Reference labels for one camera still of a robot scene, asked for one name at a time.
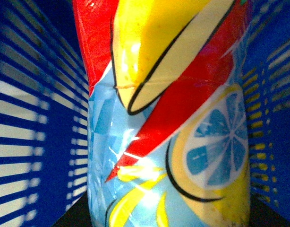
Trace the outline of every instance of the yellow graphic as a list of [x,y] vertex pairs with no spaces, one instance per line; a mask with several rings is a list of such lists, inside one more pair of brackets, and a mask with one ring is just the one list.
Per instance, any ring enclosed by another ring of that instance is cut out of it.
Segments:
[[110,227],[124,227],[132,211],[141,201],[141,199],[150,192],[167,174],[158,176],[157,179],[148,180],[137,185],[133,190],[127,193],[115,206],[109,219]]
[[183,73],[233,2],[119,1],[112,50],[117,89],[129,112],[151,103]]
[[193,210],[193,212],[202,219],[210,227],[227,227],[232,223],[242,226],[248,220],[249,214],[249,174],[247,153],[244,164],[239,172],[239,176],[229,185],[222,189],[207,190],[196,185],[186,171],[184,166],[184,147],[187,143],[189,135],[193,129],[215,108],[216,105],[231,94],[237,94],[241,91],[238,85],[219,88],[206,103],[196,112],[184,129],[180,132],[173,148],[172,169],[173,177],[180,187],[200,198],[221,200],[202,203],[191,200],[183,195],[182,199]]
[[140,177],[156,179],[160,175],[159,171],[162,170],[163,168],[150,166],[121,166],[118,178],[124,182],[133,181]]
[[161,200],[159,202],[158,208],[156,210],[156,222],[158,224],[158,227],[168,227],[168,218],[166,213],[166,192],[161,197]]

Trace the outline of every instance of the lemon segment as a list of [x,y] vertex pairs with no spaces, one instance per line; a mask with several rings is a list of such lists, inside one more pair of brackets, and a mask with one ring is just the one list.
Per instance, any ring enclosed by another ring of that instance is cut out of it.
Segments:
[[186,0],[182,4],[180,0],[119,1],[114,19],[112,48],[117,88],[126,108],[162,53],[208,2]]

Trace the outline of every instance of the black outline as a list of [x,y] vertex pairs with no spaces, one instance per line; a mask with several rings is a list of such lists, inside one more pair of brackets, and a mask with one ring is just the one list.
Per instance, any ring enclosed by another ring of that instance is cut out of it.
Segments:
[[111,206],[115,203],[116,200],[113,200],[107,207],[106,212],[105,212],[105,227],[107,227],[107,216],[108,216],[108,212],[111,208]]
[[[230,8],[227,10],[227,12],[224,14],[224,16],[222,17],[222,19],[219,21],[219,23],[217,24],[217,26],[214,28],[213,32],[210,34],[209,38],[207,39],[206,43],[203,45],[203,47],[201,48],[201,50],[199,52],[202,51],[203,48],[205,48],[205,46],[210,42],[210,40],[212,39],[212,37],[215,35],[215,33],[219,30],[220,26],[222,25],[222,23],[224,22],[224,20],[227,18],[227,16],[229,15],[229,13],[232,11],[232,8],[235,6],[236,2],[238,0],[234,0],[234,2],[232,3],[232,5],[230,6]],[[152,101],[150,101],[147,105],[143,106],[142,108],[140,108],[139,110],[136,111],[131,111],[131,107],[136,99],[136,97],[138,96],[138,94],[140,93],[141,89],[143,88],[143,86],[145,85],[145,83],[147,83],[151,76],[153,75],[154,71],[157,69],[157,67],[159,66],[159,64],[161,63],[161,61],[163,60],[163,58],[165,57],[165,55],[167,54],[167,52],[170,50],[170,48],[173,46],[173,44],[176,42],[176,40],[178,39],[178,37],[183,33],[183,31],[186,29],[186,27],[191,23],[191,21],[197,16],[197,14],[183,27],[183,29],[176,35],[176,37],[171,41],[171,43],[167,46],[167,48],[165,49],[165,51],[161,54],[161,56],[159,57],[158,61],[154,64],[154,66],[152,67],[152,69],[150,70],[150,72],[148,73],[147,77],[145,78],[145,80],[140,83],[140,85],[138,86],[138,88],[136,89],[135,93],[133,94],[129,104],[128,104],[128,109],[127,112],[129,115],[136,115],[140,112],[142,112],[144,109],[146,109],[148,106],[150,106],[158,97],[160,97],[163,92],[170,86],[167,86],[167,88],[165,88],[156,98],[154,98]],[[113,37],[113,32],[112,32],[112,24],[111,24],[111,36]],[[112,41],[113,38],[111,37],[111,61],[112,61],[112,65],[114,68],[114,58],[113,58],[113,51],[112,51]],[[113,69],[113,73],[114,73],[114,78],[115,78],[115,88],[117,89],[117,82],[116,82],[116,72],[115,72],[115,68]]]
[[206,202],[214,202],[214,201],[218,201],[218,200],[222,200],[224,197],[221,197],[219,199],[203,199],[203,198],[199,198],[197,196],[194,196],[190,193],[188,193],[187,191],[185,191],[184,189],[182,189],[178,183],[175,181],[172,173],[171,173],[171,170],[170,170],[170,166],[169,166],[169,162],[168,162],[168,159],[169,159],[169,148],[170,148],[170,143],[171,143],[171,140],[169,141],[169,144],[168,144],[168,147],[167,147],[167,150],[166,150],[166,157],[165,157],[165,167],[166,167],[166,172],[167,172],[167,175],[169,177],[169,180],[171,182],[171,184],[174,186],[174,188],[179,192],[181,193],[182,195],[184,195],[185,197],[191,199],[191,200],[195,200],[197,202],[202,202],[202,203],[206,203]]

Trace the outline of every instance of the lemon wedge graphic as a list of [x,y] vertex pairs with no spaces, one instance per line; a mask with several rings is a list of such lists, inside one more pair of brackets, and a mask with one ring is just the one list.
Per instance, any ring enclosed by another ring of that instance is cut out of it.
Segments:
[[120,0],[112,33],[116,88],[136,114],[209,42],[234,0]]

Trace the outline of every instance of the blue plastic crate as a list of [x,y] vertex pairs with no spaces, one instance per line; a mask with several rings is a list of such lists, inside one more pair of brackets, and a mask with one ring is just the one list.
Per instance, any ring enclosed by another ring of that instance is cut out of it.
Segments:
[[0,0],[0,226],[49,227],[86,191],[87,99],[71,3]]
[[290,0],[255,1],[243,88],[252,196],[290,222]]

